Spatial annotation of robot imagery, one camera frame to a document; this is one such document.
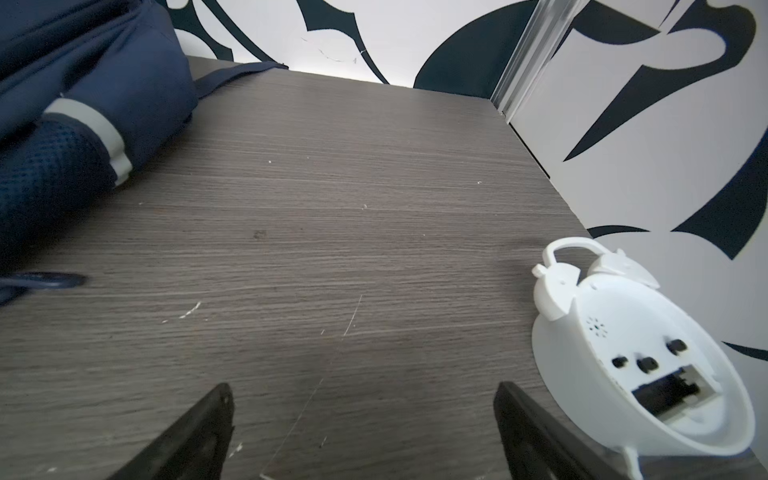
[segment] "blue backpack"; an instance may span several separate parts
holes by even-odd
[[[199,98],[243,74],[287,68],[265,61],[193,81],[154,0],[9,3],[0,15],[0,271],[36,233],[142,168]]]

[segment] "wooden table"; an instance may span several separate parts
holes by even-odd
[[[489,101],[237,80],[25,261],[90,282],[0,310],[0,476],[104,478],[229,382],[225,479],[509,478],[498,383],[564,419],[531,354],[531,268],[572,235]],[[751,454],[647,464],[764,473]]]

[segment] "white plastic casing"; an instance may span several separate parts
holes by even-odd
[[[588,276],[554,252],[583,247],[598,255]],[[692,318],[659,293],[659,283],[624,252],[588,238],[565,238],[537,265],[533,350],[546,386],[566,415],[602,445],[623,451],[641,478],[637,455],[735,455],[755,432],[752,404],[725,353]],[[667,343],[685,342],[673,353]],[[613,359],[625,357],[616,367]],[[658,367],[643,372],[639,359]],[[697,374],[701,393],[658,417],[633,391],[679,369]]]

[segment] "patterned wall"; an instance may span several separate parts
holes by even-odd
[[[158,0],[184,52],[489,98],[536,0]]]
[[[512,126],[592,236],[727,346],[768,465],[765,27],[765,0],[591,0]]]

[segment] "wallpaper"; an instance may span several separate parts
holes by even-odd
[[[512,126],[725,350],[768,462],[768,2],[590,0]]]
[[[158,0],[184,53],[490,98],[536,0]]]

